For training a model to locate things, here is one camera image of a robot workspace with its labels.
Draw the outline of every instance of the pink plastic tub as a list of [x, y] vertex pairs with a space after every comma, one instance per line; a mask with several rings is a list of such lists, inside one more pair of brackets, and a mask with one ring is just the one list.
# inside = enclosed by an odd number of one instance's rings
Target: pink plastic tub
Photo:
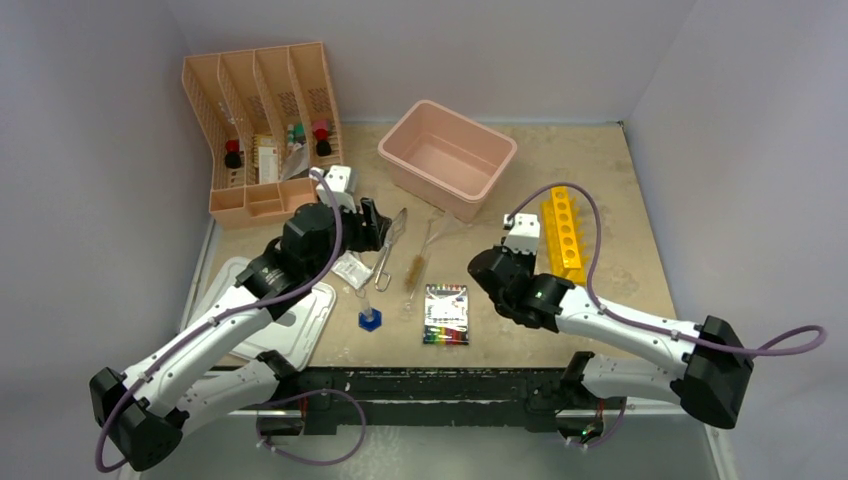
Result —
[[517, 148], [506, 135], [421, 100], [377, 150], [395, 185], [470, 222]]

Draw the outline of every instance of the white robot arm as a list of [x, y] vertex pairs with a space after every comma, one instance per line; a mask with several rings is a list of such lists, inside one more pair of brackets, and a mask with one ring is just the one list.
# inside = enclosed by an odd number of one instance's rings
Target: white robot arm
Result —
[[[536, 215], [504, 218], [501, 244], [477, 255], [468, 272], [502, 316], [530, 328], [588, 337], [637, 358], [578, 352], [568, 371], [598, 398], [637, 396], [681, 405], [690, 415], [720, 428], [736, 424], [753, 370], [749, 357], [699, 347], [677, 335], [653, 333], [616, 321], [599, 310], [589, 292], [550, 274], [534, 274], [540, 224]], [[695, 338], [742, 347], [730, 325], [708, 317], [703, 324], [662, 318], [604, 299], [608, 310]]]
[[[236, 284], [198, 321], [123, 372], [104, 368], [91, 379], [95, 419], [101, 426], [109, 424], [109, 437], [134, 469], [157, 464], [183, 436], [210, 420], [268, 401], [280, 381], [296, 373], [285, 358], [271, 351], [238, 370], [199, 381], [225, 354], [309, 294], [303, 286], [326, 267], [337, 228], [342, 229], [341, 251], [382, 247], [391, 220], [380, 215], [368, 198], [357, 209], [355, 185], [350, 167], [331, 167], [317, 187], [322, 203], [300, 207], [283, 226], [283, 234], [250, 262]], [[331, 198], [340, 206], [340, 225], [328, 206]], [[273, 301], [225, 315], [260, 300]]]

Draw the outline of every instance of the beige tabletop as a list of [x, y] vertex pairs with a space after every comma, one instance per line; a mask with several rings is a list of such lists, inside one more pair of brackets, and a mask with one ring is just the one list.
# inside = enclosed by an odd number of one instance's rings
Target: beige tabletop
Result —
[[[474, 255], [504, 235], [503, 215], [540, 186], [556, 180], [584, 186], [600, 205], [604, 243], [595, 281], [598, 293], [611, 301], [673, 318], [668, 285], [621, 127], [495, 126], [518, 142], [516, 158], [472, 224], [428, 248], [430, 262], [424, 277], [427, 283], [469, 286], [470, 345], [424, 345], [424, 301], [419, 292], [417, 315], [411, 320], [402, 319], [402, 306], [408, 298], [402, 278], [421, 249], [426, 220], [435, 208], [391, 183], [385, 161], [377, 154], [377, 143], [389, 127], [345, 125], [342, 132], [345, 162], [360, 174], [357, 199], [373, 198], [379, 212], [388, 217], [394, 217], [403, 207], [409, 212], [406, 232], [395, 245], [387, 266], [387, 271], [397, 276], [395, 283], [385, 293], [376, 292], [372, 282], [367, 288], [371, 304], [383, 313], [383, 326], [374, 332], [361, 329], [357, 325], [359, 300], [344, 281], [328, 275], [323, 281], [336, 289], [337, 301], [310, 365], [561, 367], [578, 350], [624, 355], [590, 339], [515, 325], [495, 313], [486, 294], [466, 272]], [[538, 204], [531, 203], [525, 211], [538, 214]], [[591, 212], [583, 199], [578, 200], [578, 205], [584, 238], [591, 249]], [[281, 225], [223, 231], [209, 278], [214, 278], [231, 257], [252, 258], [260, 254], [280, 232]], [[544, 243], [542, 240], [537, 272], [549, 271]], [[363, 261], [373, 265], [376, 253], [364, 254]]]

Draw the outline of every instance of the metal tongs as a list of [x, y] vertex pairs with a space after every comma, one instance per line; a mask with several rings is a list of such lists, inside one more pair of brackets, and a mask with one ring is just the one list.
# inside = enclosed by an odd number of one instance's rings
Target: metal tongs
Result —
[[397, 239], [403, 234], [406, 229], [406, 208], [402, 209], [395, 218], [392, 219], [392, 227], [386, 233], [386, 240], [383, 242], [383, 248], [380, 249], [380, 258], [377, 260], [376, 273], [374, 275], [374, 289], [378, 292], [385, 292], [389, 289], [389, 284], [392, 283], [392, 274], [386, 272], [386, 262], [389, 260], [389, 255], [392, 253], [392, 246], [397, 242]]

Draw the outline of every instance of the gray wall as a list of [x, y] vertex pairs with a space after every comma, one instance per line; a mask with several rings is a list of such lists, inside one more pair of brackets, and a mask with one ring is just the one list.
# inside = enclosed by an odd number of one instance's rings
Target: gray wall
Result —
[[752, 346], [802, 323], [831, 339], [759, 359], [733, 440], [746, 478], [845, 478], [848, 2], [699, 0], [628, 122], [678, 312]]
[[197, 53], [322, 40], [342, 115], [428, 98], [487, 120], [617, 121], [695, 0], [168, 0]]
[[0, 1], [0, 477], [92, 478], [88, 379], [173, 333], [209, 155], [163, 1]]

